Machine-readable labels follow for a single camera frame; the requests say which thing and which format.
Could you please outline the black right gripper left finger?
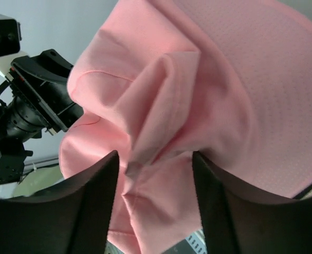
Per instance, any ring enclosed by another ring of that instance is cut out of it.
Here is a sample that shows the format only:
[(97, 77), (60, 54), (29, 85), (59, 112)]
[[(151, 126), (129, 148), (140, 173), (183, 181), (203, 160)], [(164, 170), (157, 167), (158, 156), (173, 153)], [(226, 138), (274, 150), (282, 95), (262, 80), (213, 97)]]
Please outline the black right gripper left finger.
[(0, 253), (104, 253), (119, 156), (29, 197), (0, 199)]

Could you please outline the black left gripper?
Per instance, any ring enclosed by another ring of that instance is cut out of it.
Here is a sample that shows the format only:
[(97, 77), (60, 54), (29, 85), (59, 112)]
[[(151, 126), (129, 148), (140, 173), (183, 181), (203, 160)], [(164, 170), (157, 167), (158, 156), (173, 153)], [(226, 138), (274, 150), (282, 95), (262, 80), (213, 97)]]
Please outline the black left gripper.
[(51, 135), (66, 132), (82, 116), (82, 108), (67, 92), (72, 68), (53, 49), (11, 62), (14, 98), (5, 117), (9, 137), (39, 137), (43, 129)]

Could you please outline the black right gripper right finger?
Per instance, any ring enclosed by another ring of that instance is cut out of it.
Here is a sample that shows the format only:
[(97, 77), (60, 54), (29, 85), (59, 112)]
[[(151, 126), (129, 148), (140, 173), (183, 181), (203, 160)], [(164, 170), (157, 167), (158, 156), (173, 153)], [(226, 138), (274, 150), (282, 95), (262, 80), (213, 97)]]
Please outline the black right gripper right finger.
[(208, 253), (312, 253), (312, 197), (264, 191), (200, 152), (192, 169)]

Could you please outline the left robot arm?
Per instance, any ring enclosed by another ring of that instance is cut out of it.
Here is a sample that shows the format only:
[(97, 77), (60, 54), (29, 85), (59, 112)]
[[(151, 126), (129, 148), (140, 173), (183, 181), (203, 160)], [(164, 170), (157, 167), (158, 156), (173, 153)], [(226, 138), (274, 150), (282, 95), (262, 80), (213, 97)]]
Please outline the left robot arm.
[(0, 57), (0, 184), (21, 179), (29, 139), (42, 132), (66, 132), (82, 114), (71, 100), (67, 79), (73, 65), (49, 49), (30, 57), (25, 52)]

